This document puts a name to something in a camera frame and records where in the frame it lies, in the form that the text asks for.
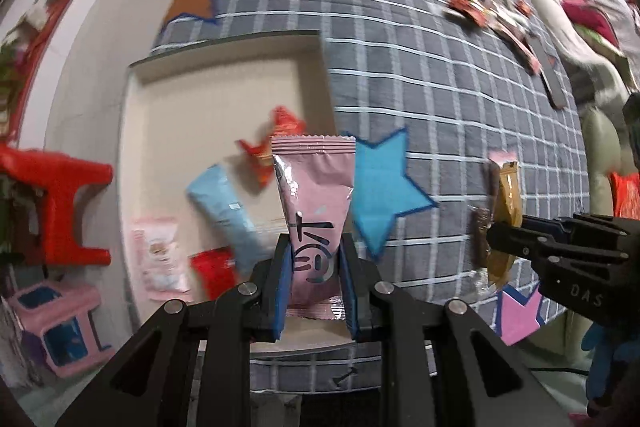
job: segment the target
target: blue star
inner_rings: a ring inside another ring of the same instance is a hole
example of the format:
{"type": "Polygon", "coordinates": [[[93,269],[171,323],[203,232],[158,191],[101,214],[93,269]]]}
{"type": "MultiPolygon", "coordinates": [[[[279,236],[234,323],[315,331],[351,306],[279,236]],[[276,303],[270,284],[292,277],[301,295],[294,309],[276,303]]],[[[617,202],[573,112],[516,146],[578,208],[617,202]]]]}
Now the blue star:
{"type": "Polygon", "coordinates": [[[396,217],[438,206],[407,176],[406,142],[406,127],[376,144],[356,139],[351,214],[370,255],[376,260],[396,217]]]}

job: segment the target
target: blue gripper pad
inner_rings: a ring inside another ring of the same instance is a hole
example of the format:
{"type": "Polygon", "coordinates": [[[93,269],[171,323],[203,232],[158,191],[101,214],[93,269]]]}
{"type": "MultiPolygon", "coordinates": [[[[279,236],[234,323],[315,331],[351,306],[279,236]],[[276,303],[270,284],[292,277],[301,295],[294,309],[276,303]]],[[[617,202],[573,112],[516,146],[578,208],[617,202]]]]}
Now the blue gripper pad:
{"type": "Polygon", "coordinates": [[[280,267],[280,277],[278,278],[278,287],[275,295],[275,309],[273,314],[273,322],[271,328],[275,339],[279,339],[284,329],[284,318],[287,314],[287,306],[289,305],[289,296],[291,293],[291,279],[293,277],[293,259],[291,255],[291,243],[287,235],[286,246],[278,241],[278,248],[284,247],[281,257],[282,266],[280,267]]]}
{"type": "Polygon", "coordinates": [[[338,276],[347,328],[351,338],[366,342],[372,330],[369,286],[350,233],[343,233],[338,247],[338,276]]]}

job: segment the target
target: table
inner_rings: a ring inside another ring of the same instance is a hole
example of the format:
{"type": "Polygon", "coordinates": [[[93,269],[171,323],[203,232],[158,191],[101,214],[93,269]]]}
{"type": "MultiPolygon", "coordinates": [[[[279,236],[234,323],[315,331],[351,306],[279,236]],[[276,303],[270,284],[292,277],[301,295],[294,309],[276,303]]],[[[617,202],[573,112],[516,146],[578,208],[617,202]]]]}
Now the table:
{"type": "MultiPolygon", "coordinates": [[[[380,263],[382,277],[419,299],[442,303],[463,296],[497,328],[502,294],[478,299],[467,235],[468,207],[487,203],[482,166],[488,150],[517,153],[524,212],[547,218],[588,211],[586,156],[560,61],[568,109],[556,112],[542,81],[507,44],[489,30],[465,30],[446,18],[446,1],[215,0],[214,22],[174,19],[151,54],[255,32],[319,30],[338,131],[375,142],[406,126],[408,174],[439,203],[397,220],[380,263]]],[[[537,16],[532,26],[558,58],[537,16]]],[[[526,299],[537,281],[530,264],[518,260],[513,290],[526,299]]],[[[549,321],[562,311],[542,299],[538,316],[549,321]]],[[[252,360],[256,391],[350,391],[379,381],[376,344],[252,360]]]]}

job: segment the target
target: black cable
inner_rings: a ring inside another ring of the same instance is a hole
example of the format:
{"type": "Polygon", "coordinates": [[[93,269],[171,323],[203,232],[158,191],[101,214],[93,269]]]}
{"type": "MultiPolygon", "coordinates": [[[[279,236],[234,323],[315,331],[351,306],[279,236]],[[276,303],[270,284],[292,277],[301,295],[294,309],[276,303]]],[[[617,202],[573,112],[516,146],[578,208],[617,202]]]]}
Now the black cable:
{"type": "Polygon", "coordinates": [[[541,373],[573,373],[574,375],[581,375],[583,377],[589,376],[589,371],[586,369],[576,369],[575,367],[529,367],[530,371],[540,371],[541,373]]]}

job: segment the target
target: pink toy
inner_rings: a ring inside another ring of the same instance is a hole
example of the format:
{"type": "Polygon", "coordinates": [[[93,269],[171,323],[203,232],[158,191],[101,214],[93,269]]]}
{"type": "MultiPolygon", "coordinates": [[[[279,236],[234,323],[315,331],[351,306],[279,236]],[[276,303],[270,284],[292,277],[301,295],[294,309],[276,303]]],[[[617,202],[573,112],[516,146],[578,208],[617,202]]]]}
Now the pink toy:
{"type": "Polygon", "coordinates": [[[22,345],[35,361],[65,378],[110,359],[100,346],[90,312],[101,304],[93,286],[43,281],[9,299],[22,327],[22,345]]]}

